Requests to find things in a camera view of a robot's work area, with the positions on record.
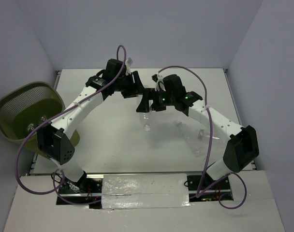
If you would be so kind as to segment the clear bottle white cap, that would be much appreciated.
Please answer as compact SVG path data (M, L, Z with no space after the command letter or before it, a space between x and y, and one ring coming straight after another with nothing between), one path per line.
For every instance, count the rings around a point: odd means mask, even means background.
M195 157L202 157L206 154L206 145L199 133L196 133L187 124L181 121L174 121L176 132L184 140L191 153Z

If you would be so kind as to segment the clear crushed plastic bottle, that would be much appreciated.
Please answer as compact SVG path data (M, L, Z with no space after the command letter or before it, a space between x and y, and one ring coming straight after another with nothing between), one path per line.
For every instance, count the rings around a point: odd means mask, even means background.
M27 133L31 133L32 131L34 131L36 129L36 127L38 126L37 123L35 122L31 122L27 125L27 128L26 128L26 132Z

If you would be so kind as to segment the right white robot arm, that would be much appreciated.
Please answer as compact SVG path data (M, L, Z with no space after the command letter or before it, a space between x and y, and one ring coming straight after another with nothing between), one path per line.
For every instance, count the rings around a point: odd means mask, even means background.
M187 92L176 74L163 78L161 82L163 89L143 86L138 88L138 94L142 95L136 109L138 113L163 111L167 106L173 106L186 116L209 127L210 134L218 136L226 146L222 158L205 166L206 174L202 182L207 189L213 189L219 184L220 178L240 172L258 157L257 134L252 126L243 127L234 123L208 106L199 94L194 91Z

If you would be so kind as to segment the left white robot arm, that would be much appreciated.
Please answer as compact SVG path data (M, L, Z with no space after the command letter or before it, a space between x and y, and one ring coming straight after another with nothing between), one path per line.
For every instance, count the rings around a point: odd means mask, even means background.
M87 187L87 174L73 158L71 137L87 115L115 92L124 98L136 97L144 87L137 71L131 72L132 60L110 59L106 68L90 77L77 98L62 112L37 131L39 149L65 174L65 184L75 192Z

